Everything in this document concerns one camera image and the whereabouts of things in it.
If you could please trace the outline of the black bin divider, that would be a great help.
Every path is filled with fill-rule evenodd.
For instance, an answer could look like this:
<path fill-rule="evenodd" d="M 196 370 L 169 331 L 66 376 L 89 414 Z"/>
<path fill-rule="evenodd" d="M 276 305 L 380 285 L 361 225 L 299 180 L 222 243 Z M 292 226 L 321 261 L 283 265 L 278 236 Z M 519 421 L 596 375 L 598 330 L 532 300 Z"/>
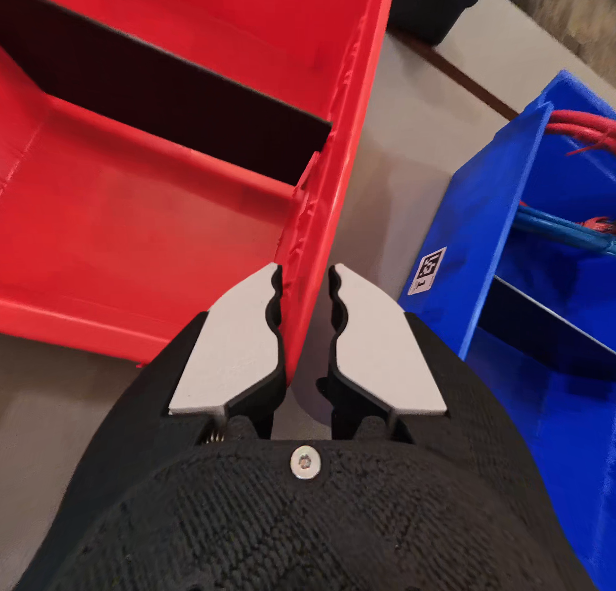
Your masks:
<path fill-rule="evenodd" d="M 1 48 L 47 95 L 289 185 L 332 130 L 49 0 L 1 0 Z"/>
<path fill-rule="evenodd" d="M 553 371 L 615 381 L 615 351 L 494 276 L 478 326 Z"/>

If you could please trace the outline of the grey desk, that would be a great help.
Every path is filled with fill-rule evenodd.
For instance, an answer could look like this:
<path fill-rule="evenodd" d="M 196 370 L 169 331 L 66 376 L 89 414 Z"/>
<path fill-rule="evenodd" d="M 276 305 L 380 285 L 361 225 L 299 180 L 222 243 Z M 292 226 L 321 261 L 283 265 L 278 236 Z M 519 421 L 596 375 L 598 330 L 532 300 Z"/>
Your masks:
<path fill-rule="evenodd" d="M 502 115 L 389 32 L 329 262 L 397 298 L 453 173 Z M 1 336 L 1 590 L 36 553 L 131 362 Z"/>

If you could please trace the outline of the red plastic bin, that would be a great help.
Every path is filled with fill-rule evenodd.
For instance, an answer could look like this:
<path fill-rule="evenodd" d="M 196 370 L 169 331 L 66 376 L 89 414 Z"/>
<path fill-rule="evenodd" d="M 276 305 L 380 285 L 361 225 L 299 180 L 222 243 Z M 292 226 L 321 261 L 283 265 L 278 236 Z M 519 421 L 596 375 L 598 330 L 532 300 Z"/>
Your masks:
<path fill-rule="evenodd" d="M 332 124 L 295 185 L 45 94 L 1 48 L 1 332 L 149 363 L 283 267 L 293 377 L 391 0 L 49 0 Z"/>

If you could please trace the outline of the pale side table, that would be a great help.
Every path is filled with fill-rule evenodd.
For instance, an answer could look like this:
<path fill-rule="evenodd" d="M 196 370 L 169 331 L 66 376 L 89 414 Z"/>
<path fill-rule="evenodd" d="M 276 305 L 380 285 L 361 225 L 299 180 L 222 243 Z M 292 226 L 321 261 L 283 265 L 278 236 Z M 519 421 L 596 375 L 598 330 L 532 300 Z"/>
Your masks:
<path fill-rule="evenodd" d="M 615 108 L 615 89 L 509 0 L 478 0 L 431 53 L 436 68 L 508 120 L 561 70 Z"/>

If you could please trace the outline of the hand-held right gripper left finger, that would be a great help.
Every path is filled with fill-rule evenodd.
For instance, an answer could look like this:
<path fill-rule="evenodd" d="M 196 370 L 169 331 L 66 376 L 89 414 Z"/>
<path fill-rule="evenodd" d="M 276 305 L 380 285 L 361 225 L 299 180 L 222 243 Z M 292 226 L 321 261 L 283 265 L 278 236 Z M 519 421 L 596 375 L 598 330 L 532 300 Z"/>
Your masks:
<path fill-rule="evenodd" d="M 245 416 L 260 438 L 271 438 L 287 392 L 282 295 L 283 268 L 269 263 L 215 301 L 169 402 L 170 416 L 204 413 L 218 428 Z"/>

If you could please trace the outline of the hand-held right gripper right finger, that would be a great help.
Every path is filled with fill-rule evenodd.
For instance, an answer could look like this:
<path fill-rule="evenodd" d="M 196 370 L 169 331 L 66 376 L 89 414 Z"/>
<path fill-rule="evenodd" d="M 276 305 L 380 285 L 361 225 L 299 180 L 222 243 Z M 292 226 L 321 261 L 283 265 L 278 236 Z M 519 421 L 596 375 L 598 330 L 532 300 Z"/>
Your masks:
<path fill-rule="evenodd" d="M 448 409 L 404 310 L 343 264 L 328 271 L 334 329 L 319 393 L 332 406 L 331 437 L 351 440 L 364 419 L 411 441 L 406 422 L 446 418 Z"/>

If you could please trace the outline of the black storage bin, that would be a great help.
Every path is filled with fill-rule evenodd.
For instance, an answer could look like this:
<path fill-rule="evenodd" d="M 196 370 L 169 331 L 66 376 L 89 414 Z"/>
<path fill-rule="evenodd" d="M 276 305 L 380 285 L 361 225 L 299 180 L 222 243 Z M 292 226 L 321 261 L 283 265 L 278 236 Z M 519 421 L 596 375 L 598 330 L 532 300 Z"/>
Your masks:
<path fill-rule="evenodd" d="M 478 0 L 392 0 L 388 28 L 439 45 L 461 14 Z"/>

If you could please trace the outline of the blue plastic bin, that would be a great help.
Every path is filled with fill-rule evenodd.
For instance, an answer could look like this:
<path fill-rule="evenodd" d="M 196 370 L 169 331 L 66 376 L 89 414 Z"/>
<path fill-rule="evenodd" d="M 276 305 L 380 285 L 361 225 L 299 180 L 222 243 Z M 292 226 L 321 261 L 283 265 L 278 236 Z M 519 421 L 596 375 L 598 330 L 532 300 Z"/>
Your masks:
<path fill-rule="evenodd" d="M 615 157 L 568 155 L 550 113 L 615 118 L 560 72 L 451 178 L 400 306 L 418 315 L 496 395 L 524 437 L 560 524 L 599 590 L 615 590 L 615 381 L 551 370 L 481 329 L 494 276 L 615 351 L 615 256 L 515 221 L 520 201 L 571 222 L 615 218 Z"/>

